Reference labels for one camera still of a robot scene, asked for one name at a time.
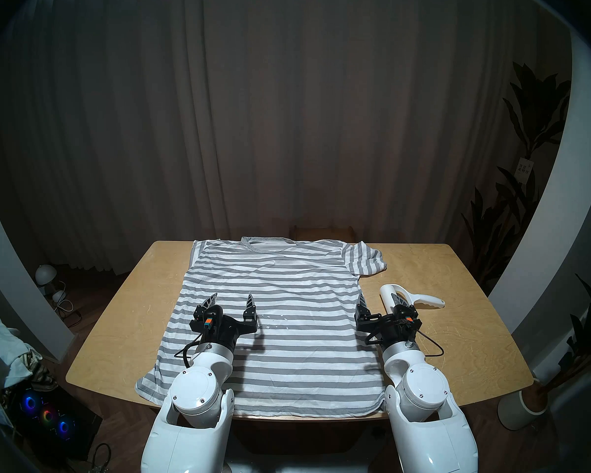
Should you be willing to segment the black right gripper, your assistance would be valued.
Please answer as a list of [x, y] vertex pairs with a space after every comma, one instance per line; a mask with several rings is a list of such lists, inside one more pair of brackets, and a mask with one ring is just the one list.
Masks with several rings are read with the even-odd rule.
[[365, 345], [393, 345], [399, 342], [415, 343], [420, 329], [416, 308], [403, 295], [394, 292], [394, 307], [391, 314], [371, 314], [363, 293], [359, 293], [356, 306], [356, 330], [365, 332]]

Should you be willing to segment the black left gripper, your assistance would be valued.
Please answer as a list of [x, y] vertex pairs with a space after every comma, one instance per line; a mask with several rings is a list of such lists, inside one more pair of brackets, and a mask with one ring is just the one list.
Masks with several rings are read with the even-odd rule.
[[215, 304], [217, 293], [198, 305], [190, 322], [190, 329], [200, 335], [199, 344], [219, 344], [234, 347], [240, 336], [257, 332], [256, 305], [248, 294], [243, 320], [225, 315], [221, 306]]

